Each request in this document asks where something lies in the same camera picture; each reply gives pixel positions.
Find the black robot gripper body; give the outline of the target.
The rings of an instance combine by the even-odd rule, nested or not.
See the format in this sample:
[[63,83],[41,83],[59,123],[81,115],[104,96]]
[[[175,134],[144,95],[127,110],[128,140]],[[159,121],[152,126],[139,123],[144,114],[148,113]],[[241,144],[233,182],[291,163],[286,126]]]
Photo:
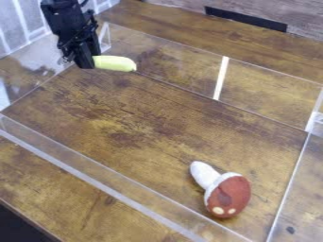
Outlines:
[[88,30],[91,27],[99,28],[95,19],[95,11],[81,8],[88,0],[41,0],[40,9],[43,11],[48,26],[57,36],[57,49],[61,52],[63,60],[75,62],[75,46],[87,42]]

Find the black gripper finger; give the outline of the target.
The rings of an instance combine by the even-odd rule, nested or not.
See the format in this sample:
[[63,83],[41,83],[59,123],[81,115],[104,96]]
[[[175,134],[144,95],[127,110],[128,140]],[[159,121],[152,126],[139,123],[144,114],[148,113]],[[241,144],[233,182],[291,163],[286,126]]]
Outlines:
[[99,36],[97,36],[95,27],[91,27],[89,30],[88,30],[87,44],[88,44],[88,47],[89,47],[91,55],[92,56],[100,56],[101,55],[101,47],[100,47],[100,41],[99,41]]
[[93,69],[92,43],[81,42],[75,46],[75,63],[80,69]]

